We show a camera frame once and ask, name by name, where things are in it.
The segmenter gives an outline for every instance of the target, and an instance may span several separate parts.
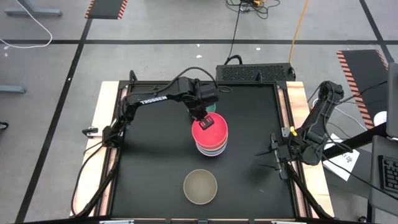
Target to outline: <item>stacked bowls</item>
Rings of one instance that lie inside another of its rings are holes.
[[[218,156],[226,148],[228,126],[221,115],[209,112],[208,116],[214,121],[214,124],[203,130],[199,125],[199,121],[194,121],[192,124],[192,136],[198,150],[203,155]]]

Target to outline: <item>white label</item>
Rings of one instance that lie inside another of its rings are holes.
[[[167,96],[160,96],[160,97],[155,97],[155,98],[148,99],[148,100],[142,100],[140,103],[148,104],[148,103],[153,103],[153,102],[162,101],[162,100],[167,100]]]
[[[330,136],[335,142],[342,142],[340,138],[338,138],[335,134],[331,134]],[[327,143],[325,145],[325,150],[328,148],[334,146],[334,143]],[[342,168],[352,172],[355,166],[355,163],[359,157],[359,152],[357,150],[353,150],[353,152],[347,152],[344,153],[343,155],[333,157],[329,159],[330,161],[334,162],[335,164],[341,166]],[[347,173],[345,170],[339,168],[338,166],[335,166],[329,161],[323,161],[323,166],[335,173],[337,176],[341,177],[345,181],[348,180],[349,178],[349,173]]]

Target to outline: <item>beige bowl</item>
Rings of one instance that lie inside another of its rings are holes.
[[[204,205],[211,202],[216,196],[217,180],[211,172],[197,169],[186,176],[183,189],[189,201],[197,205]]]

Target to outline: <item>keyboard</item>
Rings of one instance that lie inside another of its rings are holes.
[[[379,156],[381,189],[398,194],[398,159]]]

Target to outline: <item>floor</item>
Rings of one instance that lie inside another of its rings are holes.
[[[305,0],[281,1],[267,20],[240,15],[236,39],[242,41],[233,53],[244,63],[288,60]],[[53,44],[26,50],[0,44],[0,83],[27,88],[25,95],[0,95],[0,119],[10,123],[0,133],[0,223],[68,217],[86,143],[81,130],[91,124],[102,81],[126,80],[131,69],[139,80],[170,80],[190,66],[215,74],[229,53],[237,13],[224,0],[130,1],[120,21],[87,21],[89,3],[36,0],[36,6],[63,11],[59,18],[38,18],[53,34]],[[14,6],[13,0],[1,1],[0,11]],[[388,61],[398,60],[397,9],[395,0],[310,1],[298,34],[298,40],[309,41],[297,42],[292,59],[307,96],[324,80],[351,94],[337,50],[378,49]],[[28,17],[0,13],[0,29],[0,37],[15,44],[43,44],[49,38]],[[197,72],[187,75],[207,79]],[[340,109],[362,122],[355,105]],[[331,122],[350,135],[362,131],[340,113]],[[366,214],[364,198],[332,185],[329,191],[340,219]],[[377,211],[376,221],[398,223],[398,217]]]

